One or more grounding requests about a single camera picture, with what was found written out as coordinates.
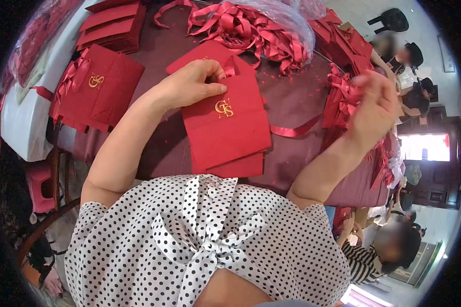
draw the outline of picture frame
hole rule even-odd
[[[439,48],[441,50],[441,57],[443,60],[443,70],[445,73],[454,73],[456,72],[456,67],[454,63],[453,56],[445,44],[441,35],[437,35],[437,41],[439,42]]]

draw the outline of wooden cabinet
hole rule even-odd
[[[418,164],[422,177],[418,185],[409,186],[413,203],[437,208],[458,209],[459,165],[457,162],[405,160],[408,168]]]

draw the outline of clear plastic bag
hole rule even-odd
[[[311,61],[313,58],[315,35],[313,29],[300,12],[300,9],[302,8],[300,3],[304,3],[304,5],[305,3],[321,3],[324,6],[322,0],[290,0],[290,3],[293,4],[294,7],[279,0],[231,0],[230,2],[237,5],[241,4],[255,8],[270,18],[270,20],[275,22],[277,25],[281,26],[284,30],[297,33],[299,35],[300,42],[303,44],[304,49],[307,52],[308,60],[305,63]]]
[[[20,35],[8,61],[10,73],[21,86],[26,85],[43,46],[56,33],[70,12],[82,2],[82,0],[46,0],[36,10]]]
[[[282,2],[299,11],[305,20],[316,20],[326,16],[323,0],[282,0]]]

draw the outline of window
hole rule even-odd
[[[449,161],[448,134],[398,136],[403,160]]]

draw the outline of black hat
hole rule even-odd
[[[412,67],[418,68],[418,66],[422,65],[423,55],[420,48],[415,43],[408,43],[405,48],[410,52],[410,64]]]
[[[424,78],[422,81],[420,81],[420,84],[422,85],[422,89],[426,89],[430,95],[436,93],[436,87],[432,83],[432,80],[429,78]]]

